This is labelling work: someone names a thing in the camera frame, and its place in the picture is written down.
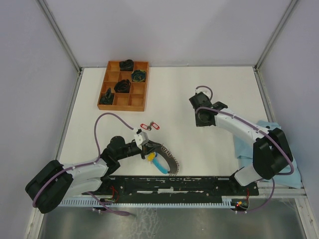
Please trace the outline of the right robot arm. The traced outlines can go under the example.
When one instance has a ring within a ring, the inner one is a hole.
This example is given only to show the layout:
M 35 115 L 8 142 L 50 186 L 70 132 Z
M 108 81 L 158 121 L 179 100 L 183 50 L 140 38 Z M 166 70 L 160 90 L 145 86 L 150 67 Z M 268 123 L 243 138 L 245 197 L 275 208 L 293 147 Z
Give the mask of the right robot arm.
M 270 130 L 249 122 L 226 104 L 212 103 L 203 92 L 196 93 L 189 101 L 195 112 L 197 127 L 213 125 L 225 129 L 252 147 L 252 163 L 231 175 L 232 180 L 228 184 L 233 194 L 240 195 L 254 181 L 294 173 L 293 156 L 281 129 Z

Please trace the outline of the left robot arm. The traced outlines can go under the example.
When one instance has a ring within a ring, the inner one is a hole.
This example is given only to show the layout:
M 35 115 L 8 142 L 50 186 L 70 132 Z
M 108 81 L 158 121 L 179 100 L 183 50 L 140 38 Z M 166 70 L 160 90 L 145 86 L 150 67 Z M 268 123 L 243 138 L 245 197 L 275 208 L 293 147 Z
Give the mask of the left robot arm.
M 106 194 L 110 181 L 106 178 L 119 167 L 119 160 L 146 155 L 161 148 L 161 144 L 141 138 L 125 143 L 121 136 L 114 136 L 102 154 L 81 164 L 62 164 L 58 160 L 48 162 L 26 185 L 25 191 L 32 199 L 32 206 L 46 214 L 63 200 L 83 193 L 97 191 Z

